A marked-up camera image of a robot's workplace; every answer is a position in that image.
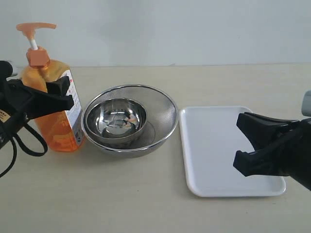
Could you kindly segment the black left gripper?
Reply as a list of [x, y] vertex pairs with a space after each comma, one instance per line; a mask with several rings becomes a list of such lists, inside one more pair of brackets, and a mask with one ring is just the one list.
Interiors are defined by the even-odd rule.
[[70, 86], [69, 76], [65, 75], [54, 82], [46, 82], [47, 93], [24, 86], [20, 79], [4, 80], [0, 83], [1, 116], [0, 146], [24, 125], [26, 120], [36, 119], [49, 114], [70, 110], [74, 104], [71, 95], [67, 96]]

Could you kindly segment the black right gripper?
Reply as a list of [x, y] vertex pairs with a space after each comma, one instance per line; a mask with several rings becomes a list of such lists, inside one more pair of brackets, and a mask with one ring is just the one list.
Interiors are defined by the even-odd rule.
[[[311, 119], [277, 119], [251, 112], [240, 113], [236, 123], [254, 152], [236, 151], [233, 167], [245, 177], [291, 177], [311, 189]], [[289, 136], [281, 146], [271, 144]]]

